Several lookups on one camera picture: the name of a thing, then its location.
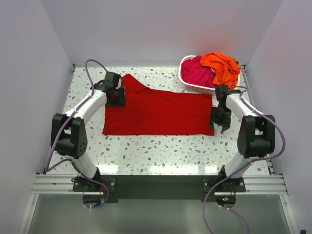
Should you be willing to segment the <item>red t shirt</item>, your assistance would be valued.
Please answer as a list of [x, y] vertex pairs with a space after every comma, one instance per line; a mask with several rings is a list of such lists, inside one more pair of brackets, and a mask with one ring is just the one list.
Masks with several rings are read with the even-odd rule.
[[212, 96], [151, 89], [130, 74], [123, 77], [125, 106], [105, 109], [102, 133], [213, 136]]

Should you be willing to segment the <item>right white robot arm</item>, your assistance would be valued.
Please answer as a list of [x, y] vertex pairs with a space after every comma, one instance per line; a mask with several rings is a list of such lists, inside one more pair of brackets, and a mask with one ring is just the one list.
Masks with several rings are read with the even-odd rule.
[[219, 85], [215, 95], [218, 105], [211, 110], [210, 128], [217, 125], [221, 127], [221, 133], [225, 132], [231, 126], [232, 114], [240, 121], [237, 153], [222, 166], [212, 183], [227, 192], [234, 186], [234, 179], [243, 177], [254, 162], [275, 150], [275, 118], [251, 106], [237, 87]]

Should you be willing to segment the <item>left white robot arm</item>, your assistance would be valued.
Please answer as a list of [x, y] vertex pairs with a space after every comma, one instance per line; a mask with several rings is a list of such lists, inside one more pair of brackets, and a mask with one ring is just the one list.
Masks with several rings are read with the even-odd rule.
[[54, 152], [64, 157], [63, 161], [72, 163], [84, 186], [89, 191], [96, 191], [101, 186], [98, 167], [87, 155], [88, 138], [86, 123], [101, 107], [124, 107], [125, 88], [121, 85], [121, 75], [106, 72], [103, 80], [92, 83], [88, 94], [71, 110], [64, 114], [55, 114], [52, 118], [51, 152], [46, 164], [46, 172], [50, 167]]

